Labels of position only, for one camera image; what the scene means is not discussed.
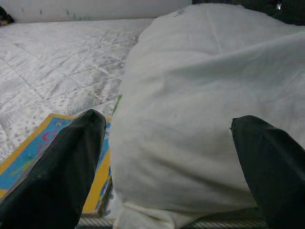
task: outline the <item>white mattress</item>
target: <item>white mattress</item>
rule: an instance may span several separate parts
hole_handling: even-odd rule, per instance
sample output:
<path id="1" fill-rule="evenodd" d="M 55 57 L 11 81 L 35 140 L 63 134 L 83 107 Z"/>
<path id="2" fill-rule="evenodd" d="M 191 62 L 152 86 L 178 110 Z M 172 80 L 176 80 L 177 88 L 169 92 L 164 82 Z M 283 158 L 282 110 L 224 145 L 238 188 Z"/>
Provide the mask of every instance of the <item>white mattress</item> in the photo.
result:
<path id="1" fill-rule="evenodd" d="M 125 59 L 152 19 L 0 29 L 0 163 L 50 113 L 110 116 Z"/>

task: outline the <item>yellow border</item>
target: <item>yellow border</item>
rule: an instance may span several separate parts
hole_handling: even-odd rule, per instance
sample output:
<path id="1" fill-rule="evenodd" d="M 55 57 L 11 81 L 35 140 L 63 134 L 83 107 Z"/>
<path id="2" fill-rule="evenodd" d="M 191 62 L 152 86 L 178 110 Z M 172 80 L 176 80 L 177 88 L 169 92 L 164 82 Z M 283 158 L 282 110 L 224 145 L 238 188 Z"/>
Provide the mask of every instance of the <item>yellow border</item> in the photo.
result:
<path id="1" fill-rule="evenodd" d="M 95 174 L 90 192 L 86 199 L 85 205 L 82 208 L 83 213 L 92 213 L 100 199 L 100 193 L 106 180 L 109 179 L 108 170 L 110 166 L 110 150 L 107 151 L 97 173 Z"/>

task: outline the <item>mattress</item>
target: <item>mattress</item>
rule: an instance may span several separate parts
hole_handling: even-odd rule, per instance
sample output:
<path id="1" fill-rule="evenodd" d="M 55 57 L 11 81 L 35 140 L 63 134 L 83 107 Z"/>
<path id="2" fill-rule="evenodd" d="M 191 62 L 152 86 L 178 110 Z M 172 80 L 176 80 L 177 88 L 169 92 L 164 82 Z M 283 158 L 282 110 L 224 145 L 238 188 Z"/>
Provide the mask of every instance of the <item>mattress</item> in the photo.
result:
<path id="1" fill-rule="evenodd" d="M 0 163 L 50 113 L 110 116 L 126 57 L 152 19 L 0 29 Z"/>

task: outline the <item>bed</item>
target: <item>bed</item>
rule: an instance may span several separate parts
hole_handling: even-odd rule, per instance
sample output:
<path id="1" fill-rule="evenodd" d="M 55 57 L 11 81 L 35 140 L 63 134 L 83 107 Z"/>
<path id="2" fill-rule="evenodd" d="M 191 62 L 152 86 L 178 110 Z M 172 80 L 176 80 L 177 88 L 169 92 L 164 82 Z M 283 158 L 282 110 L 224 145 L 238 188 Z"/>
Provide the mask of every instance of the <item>bed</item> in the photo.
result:
<path id="1" fill-rule="evenodd" d="M 110 116 L 152 19 L 12 24 L 0 31 L 0 163 L 50 113 Z"/>

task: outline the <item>white fabric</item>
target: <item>white fabric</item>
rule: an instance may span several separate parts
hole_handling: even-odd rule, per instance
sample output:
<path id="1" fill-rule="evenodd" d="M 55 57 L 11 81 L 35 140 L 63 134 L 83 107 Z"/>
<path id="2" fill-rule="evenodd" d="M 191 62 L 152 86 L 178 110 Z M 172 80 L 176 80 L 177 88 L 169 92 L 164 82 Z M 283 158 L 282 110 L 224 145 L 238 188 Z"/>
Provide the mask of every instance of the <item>white fabric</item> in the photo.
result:
<path id="1" fill-rule="evenodd" d="M 305 146 L 304 48 L 304 27 L 240 6 L 157 18 L 129 54 L 112 118 L 114 228 L 254 207 L 229 127 L 256 115 Z"/>
<path id="2" fill-rule="evenodd" d="M 0 28 L 0 163 L 50 114 L 111 115 L 125 59 L 152 19 Z"/>

